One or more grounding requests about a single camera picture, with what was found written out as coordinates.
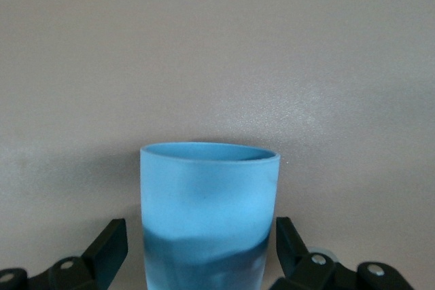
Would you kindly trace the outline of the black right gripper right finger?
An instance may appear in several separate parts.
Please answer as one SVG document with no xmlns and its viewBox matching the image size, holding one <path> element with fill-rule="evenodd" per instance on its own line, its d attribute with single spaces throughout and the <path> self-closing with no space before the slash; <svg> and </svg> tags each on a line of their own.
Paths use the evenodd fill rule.
<svg viewBox="0 0 435 290">
<path fill-rule="evenodd" d="M 328 254 L 310 252 L 288 217 L 276 218 L 276 252 L 284 276 L 272 289 L 413 289 L 387 264 L 367 261 L 353 271 Z"/>
</svg>

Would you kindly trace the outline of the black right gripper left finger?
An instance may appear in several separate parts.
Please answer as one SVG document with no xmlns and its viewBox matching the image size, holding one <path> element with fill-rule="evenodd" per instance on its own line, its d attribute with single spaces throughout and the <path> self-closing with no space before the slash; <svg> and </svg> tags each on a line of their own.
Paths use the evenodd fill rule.
<svg viewBox="0 0 435 290">
<path fill-rule="evenodd" d="M 2 289 L 108 289 L 128 254 L 126 221 L 113 219 L 80 255 L 29 277 L 22 268 L 1 271 Z"/>
</svg>

